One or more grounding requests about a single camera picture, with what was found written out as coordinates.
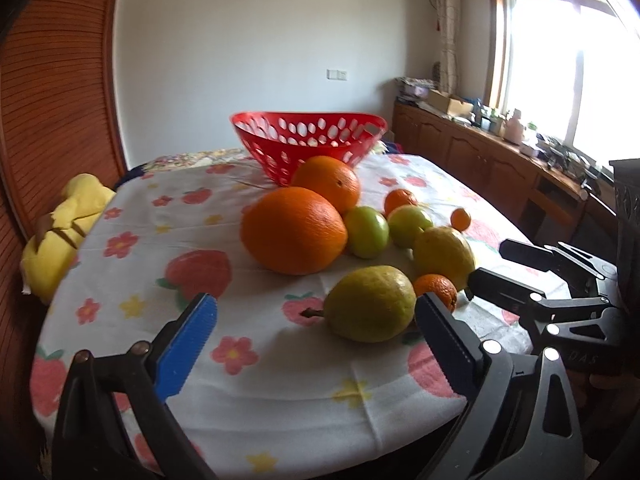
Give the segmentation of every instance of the small orange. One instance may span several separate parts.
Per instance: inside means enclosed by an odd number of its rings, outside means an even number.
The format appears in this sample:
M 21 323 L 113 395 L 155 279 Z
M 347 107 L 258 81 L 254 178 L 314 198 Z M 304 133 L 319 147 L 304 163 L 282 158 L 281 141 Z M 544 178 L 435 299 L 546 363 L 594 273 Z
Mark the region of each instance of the small orange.
M 440 298 L 445 307 L 453 312 L 458 299 L 456 287 L 445 276 L 441 274 L 425 274 L 414 281 L 414 291 L 416 297 L 427 292 L 434 292 Z
M 328 267 L 347 244 L 347 228 L 328 200 L 303 187 L 263 196 L 242 216 L 240 239 L 269 270 L 304 276 Z
M 408 189 L 395 189 L 385 198 L 385 216 L 389 218 L 391 212 L 401 205 L 418 205 L 418 199 Z
M 450 220 L 451 227 L 460 232 L 469 229 L 469 226 L 471 225 L 471 215 L 462 207 L 459 207 L 451 213 Z
M 344 215 L 358 203 L 360 181 L 343 161 L 331 156 L 308 158 L 293 174 L 290 186 L 305 187 L 327 199 Z

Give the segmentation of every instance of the white floral tablecloth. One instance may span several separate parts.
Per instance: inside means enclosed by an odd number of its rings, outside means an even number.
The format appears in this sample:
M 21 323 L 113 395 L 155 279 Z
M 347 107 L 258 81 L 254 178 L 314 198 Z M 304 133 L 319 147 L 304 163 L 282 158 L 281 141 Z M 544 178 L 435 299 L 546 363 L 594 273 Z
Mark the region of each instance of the white floral tablecloth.
M 500 241 L 525 237 L 430 162 L 369 155 L 356 170 L 361 204 L 382 209 L 389 190 L 406 187 L 437 225 L 464 206 L 474 219 L 465 236 L 479 266 L 549 297 L 568 297 L 557 276 L 503 261 Z M 304 277 L 264 270 L 238 233 L 244 208 L 271 189 L 258 163 L 246 158 L 146 174 L 118 191 L 60 285 L 40 335 L 31 395 L 49 437 L 76 351 L 103 356 L 152 340 L 199 291 L 219 298 L 218 325 L 167 404 L 222 479 L 302 479 L 347 468 L 417 440 L 463 409 L 465 399 L 411 329 L 386 343 L 356 344 L 300 316 L 358 267 L 389 264 L 413 279 L 409 252 L 390 244 L 373 261 L 344 254 Z M 469 303 L 461 293 L 455 316 L 510 351 L 530 348 L 517 318 L 482 300 Z M 157 469 L 126 396 L 116 401 L 140 459 Z

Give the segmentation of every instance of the blue gripper pad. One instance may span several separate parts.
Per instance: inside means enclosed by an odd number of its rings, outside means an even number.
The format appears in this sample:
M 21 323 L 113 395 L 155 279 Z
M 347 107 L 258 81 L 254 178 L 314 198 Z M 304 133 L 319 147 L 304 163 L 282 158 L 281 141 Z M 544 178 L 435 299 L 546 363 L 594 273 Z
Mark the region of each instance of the blue gripper pad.
M 187 315 L 186 319 L 156 364 L 154 387 L 161 402 L 180 393 L 218 320 L 218 304 L 214 297 L 203 294 L 194 301 L 197 304 L 193 308 L 187 307 L 183 313 Z

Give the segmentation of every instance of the green fruit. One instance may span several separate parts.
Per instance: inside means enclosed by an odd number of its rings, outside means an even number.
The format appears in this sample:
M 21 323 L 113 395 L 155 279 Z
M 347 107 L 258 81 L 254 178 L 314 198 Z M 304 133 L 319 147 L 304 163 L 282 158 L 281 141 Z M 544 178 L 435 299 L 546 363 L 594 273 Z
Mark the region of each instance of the green fruit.
M 365 267 L 341 279 L 324 300 L 330 329 L 347 339 L 377 343 L 401 333 L 414 317 L 414 288 L 400 270 Z
M 389 242 L 389 226 L 385 218 L 372 207 L 351 209 L 344 217 L 351 253 L 359 258 L 375 258 Z
M 476 269 L 474 253 L 466 238 L 453 227 L 427 229 L 415 240 L 414 264 L 418 275 L 442 274 L 456 287 L 466 287 Z
M 401 249 L 412 249 L 416 237 L 433 227 L 426 211 L 417 205 L 402 205 L 394 209 L 389 215 L 388 224 L 391 239 Z

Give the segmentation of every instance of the yellow stuffed toy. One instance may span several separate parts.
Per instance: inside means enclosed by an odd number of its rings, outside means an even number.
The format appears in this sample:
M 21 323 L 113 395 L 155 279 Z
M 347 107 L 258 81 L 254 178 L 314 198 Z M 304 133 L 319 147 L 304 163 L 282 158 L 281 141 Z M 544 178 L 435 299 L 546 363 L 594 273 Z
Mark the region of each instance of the yellow stuffed toy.
M 114 195 L 95 176 L 79 174 L 66 184 L 60 205 L 36 222 L 20 264 L 26 284 L 44 304 L 51 303 L 78 247 Z

